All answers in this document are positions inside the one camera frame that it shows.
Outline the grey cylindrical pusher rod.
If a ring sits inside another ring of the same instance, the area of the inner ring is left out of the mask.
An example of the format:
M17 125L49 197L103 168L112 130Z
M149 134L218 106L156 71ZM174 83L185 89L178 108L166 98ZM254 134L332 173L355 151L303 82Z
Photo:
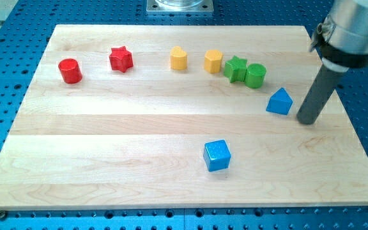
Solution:
M317 120L345 73L345 68L327 67L322 64L296 114L300 123L311 125Z

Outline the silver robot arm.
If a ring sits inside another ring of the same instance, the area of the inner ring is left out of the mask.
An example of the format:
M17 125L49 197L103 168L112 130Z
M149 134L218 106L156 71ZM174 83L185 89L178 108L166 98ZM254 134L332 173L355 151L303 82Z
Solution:
M309 50L318 48L322 65L297 120L313 124L343 75L351 68L368 66L368 0L339 0L312 34Z

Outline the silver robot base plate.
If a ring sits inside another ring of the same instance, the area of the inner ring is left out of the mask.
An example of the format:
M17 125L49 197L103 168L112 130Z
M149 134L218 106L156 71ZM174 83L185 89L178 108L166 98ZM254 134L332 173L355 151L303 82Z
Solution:
M148 13L212 12L213 0L147 0Z

